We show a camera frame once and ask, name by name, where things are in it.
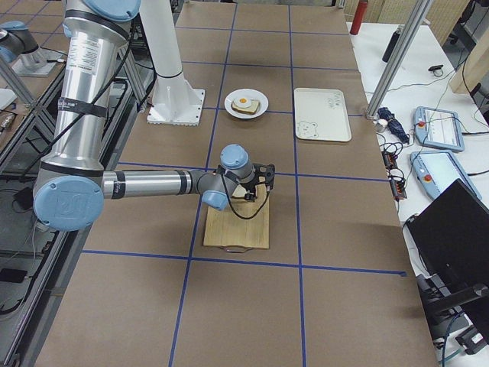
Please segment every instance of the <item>black monitor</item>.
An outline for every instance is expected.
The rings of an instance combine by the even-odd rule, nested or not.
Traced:
[[[419,216],[407,223],[430,274],[451,293],[489,286],[489,209],[456,180]],[[489,342],[489,297],[461,306]]]

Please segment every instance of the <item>white desk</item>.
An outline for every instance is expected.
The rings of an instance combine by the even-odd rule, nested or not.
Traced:
[[[355,57],[357,59],[358,69],[361,72],[361,79],[365,91],[375,91],[375,86],[386,66],[386,63],[381,58],[396,28],[396,24],[363,24],[359,34],[357,36],[351,36],[351,42],[354,46]],[[439,64],[444,65],[444,75],[437,78],[428,71],[428,68]],[[450,74],[449,77],[437,81],[430,86],[409,86],[397,91],[391,91],[386,95],[382,106],[389,108],[396,116],[396,119],[403,125],[406,133],[413,128],[413,113],[416,107],[425,106],[434,108],[438,104],[439,109],[456,111],[458,117],[470,132],[487,131],[487,125],[483,126],[473,118],[475,111],[477,111],[477,106],[472,102],[471,97],[468,94],[454,94],[449,87],[446,89],[449,80],[455,73],[453,72],[453,67],[449,59],[444,54],[428,26],[422,26],[419,29],[390,88],[413,83],[431,83],[434,80],[442,79],[448,74]],[[441,102],[439,102],[443,93],[445,94]],[[480,112],[477,112],[475,116],[479,121],[484,121]],[[387,141],[399,141],[389,131],[383,133],[383,136]],[[487,157],[487,153],[489,152],[489,135],[464,136],[464,143],[465,150],[462,153],[456,154],[456,157],[465,171],[471,173],[489,169],[489,161],[487,159],[481,159],[482,157]],[[419,151],[420,149],[421,144],[415,141],[413,146],[404,148],[399,156],[397,164],[406,176],[411,169],[409,162],[410,153]],[[481,193],[483,203],[489,206],[489,174],[474,176],[471,179]],[[400,201],[399,219],[401,222],[404,222],[414,213],[421,213],[432,202],[416,179],[414,172],[409,177],[406,193],[407,200]],[[408,248],[412,248],[414,246],[413,240],[410,238],[409,233],[406,232],[404,236],[407,246]],[[412,255],[411,258],[416,275],[423,273],[422,269],[417,266],[417,253],[410,251],[410,254]],[[459,347],[454,339],[454,336],[458,334],[459,332],[453,333],[449,338],[446,352],[447,356]],[[484,348],[475,356],[467,356],[462,353],[453,360],[448,361],[446,365],[456,367],[481,367],[483,365],[489,365],[489,348]]]

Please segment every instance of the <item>red cylinder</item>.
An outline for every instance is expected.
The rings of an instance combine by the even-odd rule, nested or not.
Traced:
[[[367,10],[368,0],[360,0],[358,2],[357,11],[353,17],[353,23],[351,24],[350,34],[358,34],[360,30],[361,21],[364,18],[365,11]]]

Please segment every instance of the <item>plate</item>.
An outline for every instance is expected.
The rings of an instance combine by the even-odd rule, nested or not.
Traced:
[[[260,107],[258,108],[255,114],[247,115],[245,113],[237,112],[231,108],[232,101],[234,101],[236,98],[241,96],[244,96],[249,99],[257,99],[260,101]],[[258,92],[257,90],[254,89],[237,89],[234,92],[228,94],[228,96],[224,100],[224,107],[226,108],[226,111],[228,111],[231,115],[237,117],[238,119],[244,119],[244,120],[254,119],[255,117],[263,115],[265,111],[267,111],[268,98],[262,92]]]

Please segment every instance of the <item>bread slice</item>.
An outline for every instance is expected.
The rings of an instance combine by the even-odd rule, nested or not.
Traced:
[[[257,113],[258,109],[260,108],[260,101],[257,99],[252,99],[251,106],[246,108],[238,107],[233,102],[231,103],[231,108],[234,109],[236,112],[245,113],[246,115],[254,115],[255,113]]]

